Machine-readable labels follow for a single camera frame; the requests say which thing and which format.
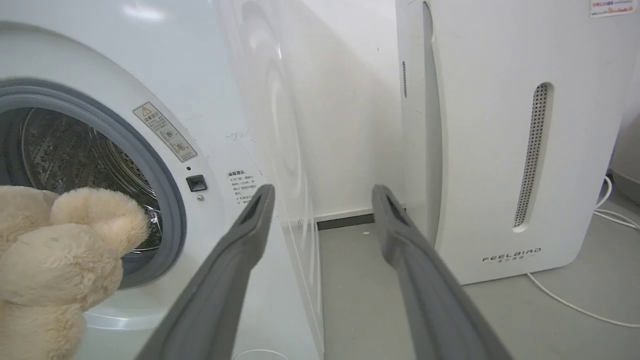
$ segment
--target black button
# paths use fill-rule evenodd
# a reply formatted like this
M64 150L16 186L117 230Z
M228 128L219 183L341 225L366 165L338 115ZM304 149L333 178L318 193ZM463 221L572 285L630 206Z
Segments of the black button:
M187 184L189 184L191 192L201 192L207 189L207 182L204 181L204 176L202 175L187 177Z

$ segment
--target white air purifier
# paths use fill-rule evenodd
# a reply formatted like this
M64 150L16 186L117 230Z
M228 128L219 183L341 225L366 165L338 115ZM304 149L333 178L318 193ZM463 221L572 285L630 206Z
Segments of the white air purifier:
M460 283L575 259L638 54L636 8L396 1L407 211Z

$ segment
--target warning label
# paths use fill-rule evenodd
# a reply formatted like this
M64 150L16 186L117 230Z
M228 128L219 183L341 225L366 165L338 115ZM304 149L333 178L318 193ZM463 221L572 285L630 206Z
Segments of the warning label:
M198 155L173 124L150 102L136 108L133 113L164 141L180 161L184 162Z
M234 170L227 172L227 178L234 190L237 205L247 205L258 187L255 177L244 170Z

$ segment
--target stainless steel drum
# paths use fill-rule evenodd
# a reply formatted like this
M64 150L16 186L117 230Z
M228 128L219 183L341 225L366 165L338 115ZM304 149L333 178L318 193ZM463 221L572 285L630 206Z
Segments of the stainless steel drum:
M35 188L63 193L80 187L126 193L147 211L151 233L134 252L160 246L162 218L156 195L136 164L84 122L33 108L22 124L22 159Z

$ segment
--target gray floor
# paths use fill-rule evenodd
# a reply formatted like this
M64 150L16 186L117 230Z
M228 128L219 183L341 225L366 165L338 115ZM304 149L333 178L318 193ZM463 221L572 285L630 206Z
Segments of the gray floor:
M631 214L614 201L604 208ZM396 274L380 254L374 226L321 231L320 250L325 359L413 359ZM639 275L640 233L599 217L572 264L535 274L568 302L630 323L640 323ZM582 315L526 276L465 289L515 359L640 359L640 329Z

